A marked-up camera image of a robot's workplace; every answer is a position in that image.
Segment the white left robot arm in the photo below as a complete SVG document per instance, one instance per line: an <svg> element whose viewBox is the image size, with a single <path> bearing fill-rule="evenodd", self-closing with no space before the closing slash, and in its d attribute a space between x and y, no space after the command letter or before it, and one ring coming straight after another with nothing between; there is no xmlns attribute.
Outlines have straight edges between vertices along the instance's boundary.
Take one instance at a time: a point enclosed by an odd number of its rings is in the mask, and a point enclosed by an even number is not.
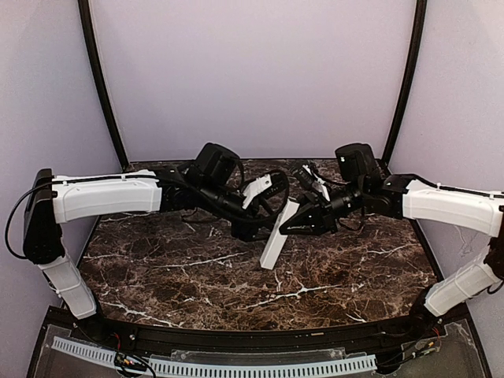
<svg viewBox="0 0 504 378"><path fill-rule="evenodd" d="M229 187L233 171L242 168L235 153L207 143L196 159L165 169L82 177L42 169L20 198L26 208L18 257L40 268L76 319L92 317L98 303L67 255L62 224L106 214L200 208L231 221L236 238L250 240L265 221L258 213L259 196L272 187L272 174L251 180L242 190Z"/></svg>

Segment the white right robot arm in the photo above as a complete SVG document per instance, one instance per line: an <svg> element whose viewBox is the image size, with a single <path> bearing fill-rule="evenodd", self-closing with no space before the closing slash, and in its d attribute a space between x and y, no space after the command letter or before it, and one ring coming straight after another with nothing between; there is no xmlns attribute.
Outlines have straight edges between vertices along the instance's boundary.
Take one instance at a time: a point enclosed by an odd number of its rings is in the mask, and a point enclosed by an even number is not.
<svg viewBox="0 0 504 378"><path fill-rule="evenodd" d="M410 220L430 220L470 228L490 236L488 252L420 292L409 311L409 332L425 333L448 311L503 279L503 194L432 183L416 174L383 176L372 148L351 143L335 150L345 184L327 194L312 186L305 168L293 175L307 189L297 212L280 225L282 235L336 232L338 222L360 209Z"/></svg>

